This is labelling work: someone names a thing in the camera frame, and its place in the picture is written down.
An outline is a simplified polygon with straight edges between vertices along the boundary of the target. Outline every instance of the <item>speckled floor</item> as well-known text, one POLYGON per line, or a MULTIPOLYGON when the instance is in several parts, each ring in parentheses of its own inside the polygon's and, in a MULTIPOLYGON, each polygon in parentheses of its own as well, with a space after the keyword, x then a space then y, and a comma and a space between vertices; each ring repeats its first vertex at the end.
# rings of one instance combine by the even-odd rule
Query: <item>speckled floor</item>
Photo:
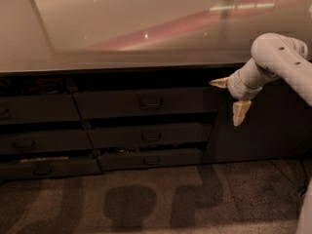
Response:
POLYGON ((0 233, 291 234, 304 178, 298 160, 278 160, 11 181, 0 233))

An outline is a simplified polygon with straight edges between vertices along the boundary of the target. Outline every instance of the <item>drawer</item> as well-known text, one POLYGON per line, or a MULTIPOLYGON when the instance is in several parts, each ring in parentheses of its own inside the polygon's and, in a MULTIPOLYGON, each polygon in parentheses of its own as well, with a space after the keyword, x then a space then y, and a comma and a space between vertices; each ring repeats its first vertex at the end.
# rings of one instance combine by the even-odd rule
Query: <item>drawer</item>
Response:
POLYGON ((0 124, 79 120, 71 95, 0 97, 0 124))
POLYGON ((94 148, 207 142, 212 125, 181 123, 89 130, 94 148))
POLYGON ((68 158, 60 161, 0 164, 0 180, 99 174, 101 174, 101 171, 97 160, 90 157, 68 158))
POLYGON ((222 94, 214 92, 211 88, 74 94, 74 99, 84 119, 217 112, 221 98, 222 94))
POLYGON ((0 135, 0 155, 88 149, 87 132, 80 130, 0 135))
POLYGON ((98 156, 103 171, 134 168, 154 168, 167 166, 200 164, 203 151, 196 148, 146 151, 139 153, 109 153, 98 156))

